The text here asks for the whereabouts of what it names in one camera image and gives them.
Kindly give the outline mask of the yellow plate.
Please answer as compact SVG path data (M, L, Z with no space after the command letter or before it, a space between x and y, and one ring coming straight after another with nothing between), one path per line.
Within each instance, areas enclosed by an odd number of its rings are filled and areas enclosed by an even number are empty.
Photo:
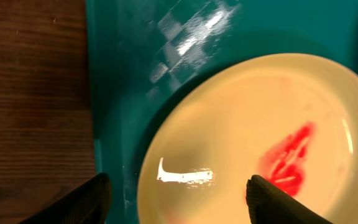
M140 172L141 223L249 223L261 175L333 223L358 223L358 75L274 54L206 80L169 114Z

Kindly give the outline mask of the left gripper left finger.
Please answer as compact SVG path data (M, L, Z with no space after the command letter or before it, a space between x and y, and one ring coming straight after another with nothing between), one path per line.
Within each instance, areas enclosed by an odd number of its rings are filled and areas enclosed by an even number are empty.
M20 224L100 224L111 205L109 176L102 172Z

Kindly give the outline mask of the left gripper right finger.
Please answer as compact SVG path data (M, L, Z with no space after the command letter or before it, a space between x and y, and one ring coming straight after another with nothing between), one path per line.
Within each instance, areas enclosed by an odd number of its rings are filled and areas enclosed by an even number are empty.
M332 224L260 175L247 181L246 203L251 224Z

